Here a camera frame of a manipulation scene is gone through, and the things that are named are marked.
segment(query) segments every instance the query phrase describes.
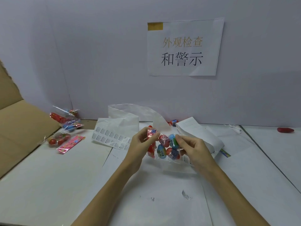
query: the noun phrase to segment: cardboard box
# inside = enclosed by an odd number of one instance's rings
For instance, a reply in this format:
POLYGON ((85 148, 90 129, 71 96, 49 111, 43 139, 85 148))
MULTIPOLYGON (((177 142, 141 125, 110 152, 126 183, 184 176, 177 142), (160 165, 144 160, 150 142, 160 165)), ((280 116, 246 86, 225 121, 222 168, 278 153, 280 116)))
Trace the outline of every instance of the cardboard box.
POLYGON ((23 100, 0 61, 0 178, 59 127, 48 114, 23 100))

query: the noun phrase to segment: person's left hand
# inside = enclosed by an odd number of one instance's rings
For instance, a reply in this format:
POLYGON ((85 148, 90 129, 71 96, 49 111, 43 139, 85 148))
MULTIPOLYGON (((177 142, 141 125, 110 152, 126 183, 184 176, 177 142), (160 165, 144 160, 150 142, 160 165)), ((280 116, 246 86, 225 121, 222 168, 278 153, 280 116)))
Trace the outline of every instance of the person's left hand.
POLYGON ((148 151, 149 146, 158 141, 160 136, 160 133, 157 132, 146 140, 148 129, 149 127, 145 127, 133 136, 128 153, 123 160, 123 164, 127 166, 132 174, 139 170, 142 159, 148 151))

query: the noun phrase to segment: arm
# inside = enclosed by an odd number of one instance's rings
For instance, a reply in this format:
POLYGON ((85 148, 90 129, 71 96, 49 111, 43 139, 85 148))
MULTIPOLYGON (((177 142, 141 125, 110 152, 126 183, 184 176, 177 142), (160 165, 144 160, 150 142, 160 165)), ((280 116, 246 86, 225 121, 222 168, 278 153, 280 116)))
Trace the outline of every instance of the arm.
POLYGON ((105 226, 107 224, 125 184, 139 170, 142 158, 149 146, 158 140, 160 133, 156 133, 145 141, 147 129, 146 127, 133 136, 123 162, 71 226, 105 226))
POLYGON ((195 168, 214 187, 227 206, 237 226, 269 226, 212 158, 203 140, 176 135, 178 144, 195 168))

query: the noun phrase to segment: white paper sign on wall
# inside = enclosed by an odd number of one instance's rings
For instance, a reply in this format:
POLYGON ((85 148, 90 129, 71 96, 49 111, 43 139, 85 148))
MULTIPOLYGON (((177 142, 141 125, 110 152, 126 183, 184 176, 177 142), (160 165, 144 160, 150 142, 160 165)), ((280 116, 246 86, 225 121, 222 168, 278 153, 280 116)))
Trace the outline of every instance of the white paper sign on wall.
POLYGON ((223 18, 148 23, 149 75, 215 75, 223 26, 223 18))

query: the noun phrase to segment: yellow tape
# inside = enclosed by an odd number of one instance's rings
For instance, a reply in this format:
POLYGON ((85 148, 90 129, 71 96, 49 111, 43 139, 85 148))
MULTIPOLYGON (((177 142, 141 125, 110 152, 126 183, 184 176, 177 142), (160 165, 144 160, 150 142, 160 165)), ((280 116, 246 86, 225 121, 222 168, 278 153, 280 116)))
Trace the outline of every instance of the yellow tape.
POLYGON ((163 22, 148 23, 148 31, 163 30, 163 22))

